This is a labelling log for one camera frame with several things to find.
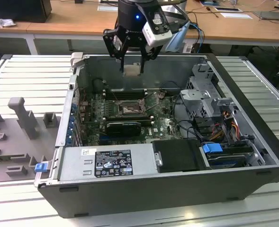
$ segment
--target table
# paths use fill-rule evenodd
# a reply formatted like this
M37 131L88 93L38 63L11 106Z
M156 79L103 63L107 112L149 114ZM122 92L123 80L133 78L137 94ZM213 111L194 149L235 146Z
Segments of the table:
M256 6L262 0L251 2L239 0L239 4ZM45 23L17 22L16 27L0 29L0 37L24 38L31 54L38 54L34 39L70 39L102 40L103 30L113 28L117 17L116 11L97 11L97 2L75 4L74 1L60 2L52 0L52 13ZM277 1L267 0L260 7L249 8L237 5L243 11L274 10ZM199 2L188 0L186 10L201 8ZM205 8L197 9L199 27L205 32L206 44L238 45L274 45L279 46L279 24L259 21L257 16L248 13L253 19L224 18L208 12ZM186 42L193 43L196 31L188 31Z

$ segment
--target power supply label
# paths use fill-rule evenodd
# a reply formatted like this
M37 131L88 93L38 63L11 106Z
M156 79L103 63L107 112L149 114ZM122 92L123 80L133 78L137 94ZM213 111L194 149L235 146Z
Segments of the power supply label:
M96 177L133 175L131 150L95 152Z

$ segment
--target red wire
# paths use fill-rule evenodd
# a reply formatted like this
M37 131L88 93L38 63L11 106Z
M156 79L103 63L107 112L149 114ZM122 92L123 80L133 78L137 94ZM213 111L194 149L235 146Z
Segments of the red wire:
M217 123L217 124L214 125L214 127L213 127L213 129L212 129L212 136L214 135L214 129L215 129L215 127L216 127L216 126L219 126L219 125L220 125L220 123Z

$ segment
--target paper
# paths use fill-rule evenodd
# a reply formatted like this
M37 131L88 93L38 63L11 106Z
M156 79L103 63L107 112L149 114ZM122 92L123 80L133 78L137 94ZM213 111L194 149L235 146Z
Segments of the paper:
M252 19L252 17L250 17L249 15L242 14L242 13L220 13L220 14L227 18Z
M0 28L14 26L14 21L11 19L0 19Z

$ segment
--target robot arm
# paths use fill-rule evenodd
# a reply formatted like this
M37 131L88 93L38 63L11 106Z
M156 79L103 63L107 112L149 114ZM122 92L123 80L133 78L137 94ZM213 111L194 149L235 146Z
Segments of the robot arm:
M115 29L105 29L103 39L110 56L121 61L122 72L124 56L128 50L141 52L140 72L143 73L145 61L154 60L162 46L172 38L172 34L187 23L188 17L182 25L178 21L169 23L161 8L164 5L180 3L180 1L118 0Z

